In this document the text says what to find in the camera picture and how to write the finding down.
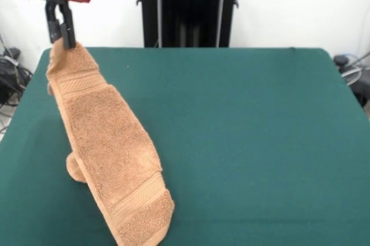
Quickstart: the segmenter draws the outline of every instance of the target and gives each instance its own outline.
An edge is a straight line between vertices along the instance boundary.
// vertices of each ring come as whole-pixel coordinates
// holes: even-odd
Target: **metal pole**
[[[157,16],[158,16],[158,47],[163,47],[163,40],[162,40],[162,0],[157,0]]]
[[[216,35],[216,47],[220,47],[221,39],[221,24],[222,24],[222,12],[224,9],[224,0],[219,0],[219,12],[217,17],[217,35]]]

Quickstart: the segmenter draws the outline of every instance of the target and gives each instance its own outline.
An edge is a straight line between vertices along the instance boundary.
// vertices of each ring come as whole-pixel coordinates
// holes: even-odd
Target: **black equipment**
[[[236,0],[138,0],[145,47],[228,47]]]

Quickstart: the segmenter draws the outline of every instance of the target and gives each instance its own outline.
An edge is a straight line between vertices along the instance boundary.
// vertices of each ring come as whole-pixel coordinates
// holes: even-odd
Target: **brown towel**
[[[118,245],[157,245],[174,204],[149,135],[82,45],[54,43],[47,78],[73,150],[69,173],[86,180]]]

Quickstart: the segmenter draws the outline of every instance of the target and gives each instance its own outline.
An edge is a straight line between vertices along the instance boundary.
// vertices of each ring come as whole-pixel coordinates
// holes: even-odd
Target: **terry cloth towel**
[[[47,78],[73,150],[67,164],[72,175],[80,169],[116,242],[157,245],[174,203],[148,133],[82,45],[56,41]]]

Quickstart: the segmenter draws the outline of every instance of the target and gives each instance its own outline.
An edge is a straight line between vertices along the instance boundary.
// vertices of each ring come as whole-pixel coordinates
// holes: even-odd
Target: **green table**
[[[326,52],[90,52],[158,149],[176,203],[161,245],[370,245],[370,126]],[[115,245],[66,172],[48,54],[0,144],[0,245]]]

